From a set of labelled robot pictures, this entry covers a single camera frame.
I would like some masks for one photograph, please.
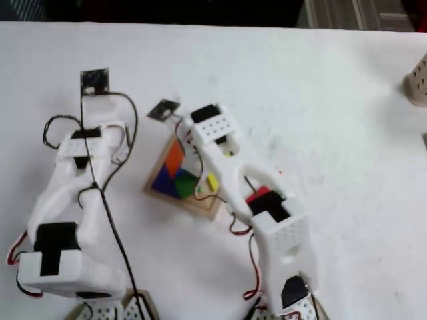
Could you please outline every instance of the red wire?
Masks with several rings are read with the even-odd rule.
[[[249,237],[249,256],[251,257],[252,266],[254,267],[254,270],[255,270],[256,286],[255,286],[255,289],[248,290],[243,294],[244,300],[249,300],[255,297],[256,294],[260,291],[260,284],[261,284],[260,272],[258,271],[258,266],[256,265],[254,255],[252,254],[252,247],[251,247],[252,238],[254,238],[253,233]]]
[[[296,320],[301,320],[301,313],[299,311],[286,313],[285,315],[282,315],[282,319],[285,319],[285,317],[293,317],[294,315],[297,316]]]
[[[240,230],[240,231],[233,231],[232,227],[234,226],[234,223],[236,222],[236,215],[234,213],[232,213],[233,216],[233,222],[232,224],[228,227],[228,230],[230,230],[231,233],[233,233],[234,235],[247,235],[251,230],[252,227],[248,227],[245,230]]]
[[[15,244],[12,246],[12,248],[10,248],[9,254],[7,255],[7,261],[6,261],[7,265],[18,264],[19,258],[17,257],[16,259],[13,259],[13,256],[15,255],[16,248],[18,248],[22,244],[22,242],[27,237],[27,234],[28,234],[27,231],[24,231],[22,236],[20,236],[20,238],[15,242]]]

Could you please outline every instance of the perforated plate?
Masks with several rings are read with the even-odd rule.
[[[90,309],[85,305],[77,320],[120,320],[121,315],[123,315],[123,306],[120,302],[89,303],[89,305],[93,310],[93,315],[91,315]]]
[[[316,312],[314,311],[313,305],[310,301],[310,298],[306,298],[296,303],[294,306],[295,311],[301,313],[301,319],[298,319],[297,315],[292,315],[289,317],[276,317],[272,315],[268,310],[259,310],[257,309],[252,316],[251,320],[322,320],[316,319]]]
[[[139,302],[141,303],[142,312],[144,314],[145,319],[151,319],[149,316],[147,306],[145,305],[143,299],[139,297]],[[138,306],[136,304],[136,298],[133,297],[132,300],[127,305],[124,311],[124,320],[141,320],[141,316],[139,315]]]
[[[197,145],[203,145],[235,130],[234,120],[226,114],[221,114],[194,125],[193,134],[197,139]]]

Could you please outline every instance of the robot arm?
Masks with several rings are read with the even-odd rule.
[[[128,152],[126,125],[117,120],[110,97],[86,101],[86,129],[69,132],[61,142],[52,178],[28,222],[34,252],[21,254],[19,282],[64,297],[117,300],[125,295],[126,274],[96,254],[102,244],[99,222],[105,218],[101,194],[97,189],[79,193],[93,185],[85,138],[95,180],[102,187],[117,167],[113,161]]]
[[[297,310],[298,302],[310,296],[308,288],[317,287],[308,217],[298,200],[283,186],[280,174],[245,139],[224,107],[209,105],[194,111],[181,120],[176,133],[185,151],[185,169],[198,176],[203,161],[202,176],[209,172],[216,176],[221,196],[236,218],[253,228],[268,309],[275,315]],[[240,190],[243,176],[270,191],[246,203]]]

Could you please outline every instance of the cable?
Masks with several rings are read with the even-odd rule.
[[[313,301],[314,313],[316,314],[316,320],[320,320],[318,306],[316,304],[316,297],[314,297],[314,293],[312,293],[312,301]]]
[[[254,195],[256,195],[256,189],[255,189],[255,187],[251,184],[251,181],[249,181],[248,177],[246,177],[245,175],[244,175],[244,179],[245,179],[246,183],[249,185],[249,187],[251,188],[251,190],[254,192]]]
[[[49,131],[49,128],[50,128],[52,122],[54,122],[54,120],[56,120],[56,119],[69,119],[69,120],[76,121],[77,124],[81,128],[82,128],[82,125],[81,125],[81,122],[79,121],[79,119],[76,118],[76,117],[74,117],[74,116],[72,116],[72,115],[56,115],[56,116],[50,118],[48,120],[48,122],[46,122],[45,128],[43,129],[43,144],[46,145],[46,146],[48,146],[48,147],[50,147],[50,148],[52,148],[52,149],[58,150],[59,149],[59,144],[58,145],[52,145],[49,142],[49,140],[47,140],[47,132]]]
[[[104,186],[102,187],[102,191],[105,192],[105,190],[107,189],[107,186],[109,185],[109,182],[111,181],[111,179],[113,179],[113,177],[115,176],[115,174],[125,165],[125,163],[127,162],[127,160],[130,158],[130,156],[132,154],[133,146],[135,145],[136,135],[138,133],[139,118],[138,118],[138,110],[136,108],[136,104],[133,102],[133,100],[131,99],[131,97],[129,97],[125,93],[121,93],[121,92],[105,92],[105,93],[102,93],[100,95],[118,95],[120,97],[126,98],[130,102],[130,104],[131,104],[131,106],[133,108],[133,112],[135,114],[135,128],[133,129],[132,141],[130,141],[131,145],[129,146],[129,153],[127,154],[126,158],[117,166],[117,168],[115,168],[115,170],[111,173],[111,175],[105,181]],[[83,116],[83,105],[81,105],[80,114],[81,114],[81,116]]]
[[[282,315],[282,319],[286,320],[286,317],[293,317],[294,315],[297,316],[296,320],[301,320],[301,313],[299,311],[286,313],[285,315]]]
[[[19,280],[18,280],[18,272],[19,272],[19,269],[16,270],[16,286],[18,286],[18,289],[20,290],[20,292],[22,292],[24,295],[27,295],[28,297],[42,298],[43,292],[39,292],[39,293],[31,292],[22,287],[22,285],[19,283]]]
[[[93,308],[87,302],[83,302],[83,304],[89,309],[89,312],[91,313],[91,315],[89,316],[88,320],[92,320],[92,318],[93,318]]]
[[[247,234],[252,230],[252,227],[248,227],[247,229],[240,230],[240,231],[234,231],[234,230],[232,230],[232,228],[233,228],[233,226],[234,226],[234,223],[236,222],[236,214],[233,212],[233,213],[232,213],[232,216],[233,216],[233,222],[232,222],[232,224],[228,227],[228,230],[229,230],[231,233],[233,233],[234,235],[247,235]]]
[[[92,173],[92,177],[93,177],[93,184],[90,188],[86,188],[86,189],[80,191],[78,196],[80,196],[84,191],[87,191],[90,189],[99,190],[99,192],[101,194],[102,202],[103,202],[104,207],[105,207],[105,212],[107,213],[107,218],[108,218],[109,224],[111,226],[111,230],[113,231],[113,234],[114,234],[115,240],[117,242],[117,245],[119,246],[120,252],[123,255],[123,259],[124,259],[126,267],[127,267],[127,272],[129,273],[129,277],[131,279],[133,294],[135,296],[137,296],[138,295],[138,289],[137,289],[137,285],[135,282],[135,277],[133,276],[132,268],[131,268],[129,259],[127,258],[127,253],[126,253],[125,247],[123,246],[123,243],[121,242],[119,233],[117,232],[117,229],[115,227],[115,223],[114,223],[113,217],[111,215],[111,211],[110,211],[110,208],[109,208],[109,205],[107,202],[107,198],[105,196],[105,190],[107,189],[107,186],[109,185],[109,182],[111,181],[111,179],[124,166],[124,164],[127,162],[127,160],[129,159],[129,157],[132,153],[133,146],[135,145],[135,139],[136,139],[137,131],[138,131],[138,124],[139,124],[138,111],[137,111],[136,105],[133,102],[133,100],[128,95],[126,95],[125,93],[105,92],[105,93],[102,93],[100,95],[118,95],[121,97],[125,97],[131,103],[131,105],[133,107],[133,112],[135,113],[135,129],[133,130],[133,137],[132,137],[131,145],[129,147],[129,153],[127,154],[126,158],[117,166],[117,168],[115,168],[114,171],[110,174],[110,176],[107,178],[107,180],[105,181],[104,186],[102,188],[100,188],[99,185],[97,184],[95,175],[93,174],[93,165],[92,165],[91,155],[89,152],[89,147],[87,146],[87,138],[86,138],[86,136],[84,137],[87,156],[89,157],[89,165],[91,167],[91,173]],[[80,97],[80,116],[81,116],[82,131],[84,132],[85,129],[84,129],[84,122],[83,122],[83,97],[82,96]],[[144,320],[145,317],[144,317],[144,314],[142,311],[142,306],[141,306],[139,299],[137,299],[136,304],[138,306],[139,316],[141,317],[142,320]]]
[[[253,238],[254,238],[254,234],[252,233],[251,236],[249,237],[249,256],[251,257],[252,266],[254,267],[254,270],[255,270],[256,286],[255,286],[255,289],[248,290],[243,294],[244,300],[249,300],[249,299],[255,297],[258,294],[258,292],[260,291],[260,287],[261,287],[261,273],[260,273],[260,270],[258,269],[256,262],[255,262],[254,254],[252,253],[251,244],[252,244]]]
[[[24,242],[27,235],[28,235],[27,230],[25,230],[22,233],[22,235],[14,242],[12,247],[9,249],[9,252],[7,253],[7,258],[6,258],[6,265],[17,265],[19,263],[18,257],[20,253],[17,253],[15,255],[15,250],[22,244],[22,242]]]
[[[196,146],[193,146],[193,148],[194,148],[194,151],[197,153],[197,156],[199,157],[200,165],[201,165],[200,175],[199,175],[199,177],[198,177],[198,179],[197,179],[197,183],[195,184],[194,197],[195,197],[198,201],[203,201],[203,200],[206,200],[206,199],[208,199],[208,198],[215,197],[215,198],[217,198],[217,199],[221,200],[222,202],[227,203],[227,201],[226,201],[226,200],[222,199],[219,195],[217,195],[217,194],[215,194],[215,193],[212,193],[212,194],[207,195],[207,196],[202,197],[202,198],[199,198],[199,197],[196,195],[197,186],[199,185],[199,183],[200,183],[200,181],[201,181],[201,178],[203,177],[203,172],[204,172],[204,170],[205,170],[205,167],[204,167],[203,159],[201,158],[201,154],[200,154],[200,152],[199,152],[199,149],[198,149]]]

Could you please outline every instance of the black wire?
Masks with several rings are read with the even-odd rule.
[[[83,122],[83,96],[80,96],[80,123],[81,123],[81,131],[83,133],[83,138],[85,140],[87,157],[89,158],[89,166],[91,168],[92,179],[93,179],[93,182],[96,182],[95,173],[93,172],[91,153],[89,152],[89,146],[87,145],[87,137],[85,135],[85,123]]]
[[[94,184],[94,183],[93,183],[90,187],[85,188],[85,189],[82,189],[82,190],[80,190],[80,191],[79,191],[79,193],[77,194],[77,202],[79,203],[79,206],[80,206],[81,208],[83,208],[83,206],[81,205],[81,202],[80,202],[80,195],[81,195],[83,192],[85,192],[85,191],[93,190],[93,189],[97,189],[97,186],[98,186],[98,184]]]
[[[108,218],[109,224],[111,226],[111,230],[113,231],[113,234],[114,234],[115,240],[117,242],[117,245],[119,246],[120,252],[123,255],[123,259],[124,259],[126,267],[127,267],[127,272],[129,273],[129,277],[131,279],[131,284],[132,284],[132,288],[133,288],[133,294],[135,296],[137,296],[138,295],[138,289],[137,289],[137,285],[136,285],[136,282],[135,282],[135,277],[133,276],[132,268],[131,268],[129,259],[127,258],[127,253],[126,253],[125,247],[123,246],[123,243],[121,242],[119,233],[117,232],[117,229],[115,227],[115,223],[114,223],[113,217],[111,215],[111,211],[109,209],[107,198],[105,196],[105,190],[107,189],[107,186],[108,186],[109,182],[111,181],[111,179],[123,167],[123,165],[127,162],[127,160],[129,159],[129,157],[130,157],[130,155],[132,153],[133,146],[135,145],[135,139],[136,139],[137,130],[138,130],[138,124],[139,124],[138,111],[137,111],[136,105],[133,102],[133,100],[128,95],[126,95],[125,93],[120,93],[120,92],[105,92],[105,93],[102,93],[101,95],[119,95],[119,96],[125,97],[131,103],[131,105],[133,107],[133,112],[135,113],[135,129],[133,130],[133,138],[132,138],[131,145],[129,147],[129,153],[127,154],[127,157],[110,174],[110,176],[107,178],[104,186],[101,189],[99,187],[99,185],[97,184],[95,175],[93,174],[93,166],[92,166],[91,155],[90,155],[90,152],[89,152],[89,147],[87,146],[87,141],[86,141],[86,136],[85,136],[85,145],[86,145],[87,156],[89,157],[89,164],[90,164],[91,171],[92,171],[93,185],[90,188],[86,188],[84,190],[81,190],[79,192],[79,194],[78,194],[78,197],[84,191],[87,191],[87,190],[90,190],[90,189],[97,189],[101,193],[102,202],[103,202],[104,207],[105,207],[105,212],[107,213],[107,218]],[[81,116],[82,131],[84,132],[85,129],[84,129],[84,125],[83,125],[84,124],[84,122],[83,122],[83,97],[80,98],[80,116]],[[145,317],[144,317],[144,314],[143,314],[143,311],[142,311],[142,306],[141,306],[141,303],[140,303],[139,299],[137,299],[136,304],[138,306],[139,316],[141,317],[142,320],[144,320]]]
[[[27,253],[26,251],[20,251],[18,252],[14,257],[13,260],[16,261],[16,259],[18,259],[18,257],[22,254],[22,253]]]
[[[50,128],[52,122],[54,122],[54,120],[56,120],[56,119],[69,119],[69,120],[73,120],[73,121],[77,122],[77,124],[79,125],[80,128],[82,128],[82,125],[81,125],[81,122],[79,121],[79,119],[76,118],[76,117],[74,117],[74,116],[72,116],[72,115],[56,115],[56,116],[50,118],[48,120],[48,122],[46,122],[45,128],[43,129],[43,144],[46,145],[46,146],[48,146],[48,147],[50,147],[50,148],[52,148],[52,149],[58,150],[59,149],[59,144],[58,145],[52,145],[49,142],[49,140],[47,139],[47,132],[49,131],[49,128]]]
[[[91,313],[91,315],[90,315],[90,317],[89,317],[89,319],[88,320],[91,320],[92,318],[93,318],[93,308],[91,307],[91,305],[90,304],[88,304],[87,302],[83,302],[83,304],[89,309],[89,311],[90,311],[90,313]]]
[[[129,147],[129,153],[127,154],[126,158],[117,166],[117,168],[115,168],[115,170],[111,173],[111,175],[105,181],[104,186],[102,187],[102,191],[105,192],[105,190],[107,189],[107,186],[109,185],[109,182],[111,181],[111,179],[124,166],[124,164],[127,162],[127,160],[129,159],[129,157],[132,154],[133,146],[135,145],[136,135],[138,133],[139,118],[138,118],[138,110],[136,108],[136,104],[133,102],[133,100],[131,99],[131,97],[129,97],[125,93],[121,93],[121,92],[105,92],[105,93],[102,93],[100,95],[119,95],[121,97],[125,97],[131,103],[132,108],[133,108],[133,112],[135,114],[135,128],[133,130],[133,137],[132,137],[131,145]]]
[[[249,181],[248,177],[246,177],[245,175],[244,175],[244,179],[245,179],[246,183],[249,185],[249,187],[252,189],[252,191],[254,192],[254,194],[256,195],[256,189],[255,189],[255,187],[251,184],[251,181]]]
[[[316,314],[316,319],[320,320],[319,318],[319,311],[318,311],[318,306],[316,304],[316,297],[314,297],[314,294],[312,293],[312,301],[313,301],[313,308],[314,308],[314,313]]]
[[[18,270],[16,270],[16,286],[18,287],[20,292],[22,292],[24,295],[27,295],[27,296],[32,297],[32,298],[41,298],[43,296],[42,291],[40,291],[39,293],[36,293],[36,292],[28,291],[22,287],[22,285],[19,283],[19,280],[18,280],[18,273],[19,273],[19,268],[18,268]]]

